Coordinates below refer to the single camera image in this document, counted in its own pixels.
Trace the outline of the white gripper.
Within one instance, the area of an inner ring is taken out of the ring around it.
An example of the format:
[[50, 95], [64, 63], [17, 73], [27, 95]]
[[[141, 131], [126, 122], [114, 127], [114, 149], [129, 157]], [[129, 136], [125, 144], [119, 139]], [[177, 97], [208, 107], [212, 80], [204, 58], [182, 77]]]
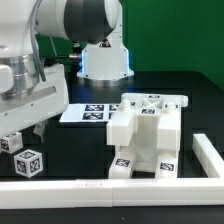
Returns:
[[42, 137], [51, 117], [63, 113], [69, 104], [64, 67], [56, 64], [44, 69], [46, 81], [40, 82], [30, 95], [19, 100], [0, 98], [0, 137], [33, 126]]

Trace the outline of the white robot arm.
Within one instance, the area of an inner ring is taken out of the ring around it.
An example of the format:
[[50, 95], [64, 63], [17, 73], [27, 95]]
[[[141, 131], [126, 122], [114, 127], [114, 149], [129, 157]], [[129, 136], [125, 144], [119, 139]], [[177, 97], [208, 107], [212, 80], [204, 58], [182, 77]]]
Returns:
[[44, 67], [37, 34], [86, 45], [78, 79], [115, 86], [133, 77], [120, 0], [0, 0], [0, 138], [64, 112], [64, 67]]

